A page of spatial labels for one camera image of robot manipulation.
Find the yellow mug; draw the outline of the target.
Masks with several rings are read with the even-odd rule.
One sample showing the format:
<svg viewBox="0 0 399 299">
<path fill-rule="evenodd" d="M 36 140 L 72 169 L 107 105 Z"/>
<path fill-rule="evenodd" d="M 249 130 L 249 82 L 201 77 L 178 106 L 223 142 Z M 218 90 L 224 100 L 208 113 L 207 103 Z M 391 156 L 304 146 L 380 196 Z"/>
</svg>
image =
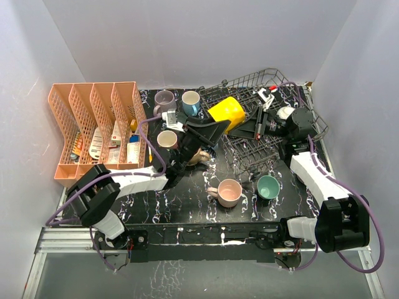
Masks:
<svg viewBox="0 0 399 299">
<path fill-rule="evenodd" d="M 231 122 L 225 130 L 226 134 L 245 120 L 244 109 L 234 97 L 225 98 L 208 109 L 208 113 L 215 121 L 229 120 Z"/>
</svg>

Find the white speckled ceramic mug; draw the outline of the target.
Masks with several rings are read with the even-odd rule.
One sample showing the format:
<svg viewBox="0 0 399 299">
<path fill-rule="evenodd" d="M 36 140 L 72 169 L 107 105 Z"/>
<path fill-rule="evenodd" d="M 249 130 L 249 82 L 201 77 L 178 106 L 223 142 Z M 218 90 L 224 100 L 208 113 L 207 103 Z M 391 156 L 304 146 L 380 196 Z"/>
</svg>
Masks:
<svg viewBox="0 0 399 299">
<path fill-rule="evenodd" d="M 280 108 L 276 115 L 282 119 L 282 120 L 286 120 L 288 119 L 288 117 L 292 114 L 292 112 L 295 110 L 295 108 L 293 107 L 282 107 Z"/>
</svg>

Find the green teal mug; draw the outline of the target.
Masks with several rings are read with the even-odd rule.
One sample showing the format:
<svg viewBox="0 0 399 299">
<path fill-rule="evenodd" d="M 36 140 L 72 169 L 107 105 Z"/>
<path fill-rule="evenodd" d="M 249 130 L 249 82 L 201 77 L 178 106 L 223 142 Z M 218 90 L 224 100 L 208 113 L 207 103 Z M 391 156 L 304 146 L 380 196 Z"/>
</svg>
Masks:
<svg viewBox="0 0 399 299">
<path fill-rule="evenodd" d="M 256 191 L 261 199 L 274 199 L 280 193 L 280 184 L 273 176 L 261 176 L 257 180 Z"/>
</svg>

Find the peach pink mug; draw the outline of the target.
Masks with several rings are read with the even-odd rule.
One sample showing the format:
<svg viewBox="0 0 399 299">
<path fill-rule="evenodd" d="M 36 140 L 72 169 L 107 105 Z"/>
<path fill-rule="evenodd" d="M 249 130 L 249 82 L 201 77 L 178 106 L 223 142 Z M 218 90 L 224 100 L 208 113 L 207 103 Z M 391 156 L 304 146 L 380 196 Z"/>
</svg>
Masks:
<svg viewBox="0 0 399 299">
<path fill-rule="evenodd" d="M 225 208 L 234 207 L 243 192 L 242 186 L 233 179 L 225 179 L 220 182 L 218 187 L 209 187 L 206 192 L 215 197 Z"/>
</svg>

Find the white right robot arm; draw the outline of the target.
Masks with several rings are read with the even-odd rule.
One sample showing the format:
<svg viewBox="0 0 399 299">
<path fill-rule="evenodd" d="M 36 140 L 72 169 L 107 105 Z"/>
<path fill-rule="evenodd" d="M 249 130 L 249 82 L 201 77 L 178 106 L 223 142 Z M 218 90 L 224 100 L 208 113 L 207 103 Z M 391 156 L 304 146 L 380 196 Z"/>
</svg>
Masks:
<svg viewBox="0 0 399 299">
<path fill-rule="evenodd" d="M 277 237 L 283 246 L 292 247 L 300 239 L 318 244 L 326 253 L 366 246 L 370 241 L 367 210 L 361 200 L 335 183 L 319 163 L 310 145 L 313 122 L 312 112 L 304 107 L 283 107 L 277 113 L 258 107 L 228 136 L 253 140 L 264 135 L 282 138 L 280 159 L 318 202 L 319 215 L 315 219 L 292 216 L 281 220 Z"/>
</svg>

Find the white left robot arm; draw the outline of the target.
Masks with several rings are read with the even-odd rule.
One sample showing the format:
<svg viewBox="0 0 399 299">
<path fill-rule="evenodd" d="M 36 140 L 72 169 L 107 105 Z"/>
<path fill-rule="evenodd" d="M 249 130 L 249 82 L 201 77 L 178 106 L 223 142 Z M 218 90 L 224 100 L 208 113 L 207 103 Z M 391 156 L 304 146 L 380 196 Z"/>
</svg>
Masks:
<svg viewBox="0 0 399 299">
<path fill-rule="evenodd" d="M 189 117 L 175 149 L 159 149 L 155 162 L 146 168 L 129 171 L 107 169 L 96 164 L 68 191 L 67 198 L 82 226 L 93 227 L 115 249 L 128 243 L 128 229 L 112 211 L 114 202 L 127 195 L 161 191 L 175 187 L 189 161 L 201 147 L 213 147 L 222 137 L 229 120 Z"/>
</svg>

